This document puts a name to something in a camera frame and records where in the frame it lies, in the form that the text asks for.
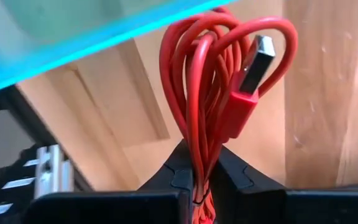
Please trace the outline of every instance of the teal plastic sheet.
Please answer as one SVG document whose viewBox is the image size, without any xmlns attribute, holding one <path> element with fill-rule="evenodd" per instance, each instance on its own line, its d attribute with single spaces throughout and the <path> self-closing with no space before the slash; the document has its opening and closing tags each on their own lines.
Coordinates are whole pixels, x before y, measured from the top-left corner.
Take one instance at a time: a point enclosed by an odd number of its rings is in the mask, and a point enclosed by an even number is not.
<svg viewBox="0 0 358 224">
<path fill-rule="evenodd" d="M 232 0 L 0 0 L 0 89 Z"/>
</svg>

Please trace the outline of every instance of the red usb cable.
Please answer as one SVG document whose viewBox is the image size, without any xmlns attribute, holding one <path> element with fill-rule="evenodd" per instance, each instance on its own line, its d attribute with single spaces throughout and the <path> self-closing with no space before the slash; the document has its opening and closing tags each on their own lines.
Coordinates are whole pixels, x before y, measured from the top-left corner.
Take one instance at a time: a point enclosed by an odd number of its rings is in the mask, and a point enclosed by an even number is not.
<svg viewBox="0 0 358 224">
<path fill-rule="evenodd" d="M 225 34 L 219 26 L 229 32 Z M 285 53 L 271 76 L 250 95 L 239 91 L 246 75 L 248 35 L 264 29 L 284 35 Z M 160 74 L 169 107 L 191 152 L 193 201 L 199 204 L 193 212 L 194 224 L 215 219 L 208 178 L 222 144 L 238 137 L 259 98 L 287 71 L 297 45 L 296 30 L 288 20 L 265 17 L 241 24 L 222 7 L 167 29 L 160 49 Z"/>
</svg>

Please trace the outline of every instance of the black plastic part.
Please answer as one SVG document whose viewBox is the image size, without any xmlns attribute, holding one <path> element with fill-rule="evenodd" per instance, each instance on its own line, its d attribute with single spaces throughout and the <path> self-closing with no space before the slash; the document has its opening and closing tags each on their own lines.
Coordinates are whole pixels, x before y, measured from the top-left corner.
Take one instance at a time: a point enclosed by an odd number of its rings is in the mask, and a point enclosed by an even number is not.
<svg viewBox="0 0 358 224">
<path fill-rule="evenodd" d="M 187 195 L 184 223 L 191 223 L 193 211 L 193 167 L 187 144 L 182 140 L 164 165 L 139 190 L 180 190 Z"/>
<path fill-rule="evenodd" d="M 2 189 L 12 180 L 34 177 L 35 166 L 24 167 L 23 165 L 37 158 L 37 147 L 32 146 L 24 149 L 20 158 L 0 176 L 0 205 L 12 203 L 10 209 L 0 215 L 0 223 L 20 223 L 20 214 L 29 206 L 34 198 L 34 183 L 22 187 Z"/>
<path fill-rule="evenodd" d="M 36 200 L 23 224 L 183 224 L 187 201 L 181 190 L 57 193 Z"/>
<path fill-rule="evenodd" d="M 36 200 L 24 224 L 191 223 L 193 173 L 185 141 L 138 191 L 58 193 Z"/>
<path fill-rule="evenodd" d="M 245 59 L 247 64 L 245 67 L 246 77 L 240 86 L 240 92 L 254 94 L 274 57 L 272 39 L 256 35 L 250 47 L 250 54 Z"/>
<path fill-rule="evenodd" d="M 210 181 L 216 217 L 218 223 L 223 224 L 246 223 L 243 222 L 244 219 L 253 215 L 247 212 L 249 208 L 244 200 L 247 194 L 284 188 L 278 182 L 248 165 L 226 147 L 222 148 Z M 268 202 L 261 200 L 256 203 L 262 203 L 266 207 L 277 206 L 274 198 L 270 198 Z M 260 221 L 269 216 L 261 216 Z"/>
<path fill-rule="evenodd" d="M 358 185 L 285 189 L 225 147 L 211 188 L 218 223 L 358 224 Z"/>
<path fill-rule="evenodd" d="M 75 192 L 92 192 L 92 187 L 87 183 L 83 175 L 72 164 L 74 170 L 74 191 Z"/>
<path fill-rule="evenodd" d="M 8 110 L 39 146 L 57 143 L 16 86 L 0 90 L 0 110 Z"/>
</svg>

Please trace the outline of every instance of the wooden wall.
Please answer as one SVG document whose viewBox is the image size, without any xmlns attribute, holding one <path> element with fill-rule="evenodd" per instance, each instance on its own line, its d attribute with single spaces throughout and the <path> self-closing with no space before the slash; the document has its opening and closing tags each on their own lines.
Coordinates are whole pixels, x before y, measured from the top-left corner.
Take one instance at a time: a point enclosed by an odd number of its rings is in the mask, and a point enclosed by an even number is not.
<svg viewBox="0 0 358 224">
<path fill-rule="evenodd" d="M 358 182 L 358 1 L 240 0 L 228 8 L 242 21 L 288 17 L 300 49 L 285 82 L 227 146 L 294 187 Z M 164 30 L 18 84 L 95 189 L 136 189 L 181 139 L 158 71 Z M 264 34 L 280 58 L 282 36 Z"/>
</svg>

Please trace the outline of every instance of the translucent blue plastic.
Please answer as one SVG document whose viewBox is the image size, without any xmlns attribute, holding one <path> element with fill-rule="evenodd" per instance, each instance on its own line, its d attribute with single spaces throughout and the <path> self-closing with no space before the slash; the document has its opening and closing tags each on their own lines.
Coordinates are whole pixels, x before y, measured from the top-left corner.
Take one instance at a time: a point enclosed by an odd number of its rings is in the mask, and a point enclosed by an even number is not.
<svg viewBox="0 0 358 224">
<path fill-rule="evenodd" d="M 233 0 L 0 0 L 0 89 Z"/>
</svg>

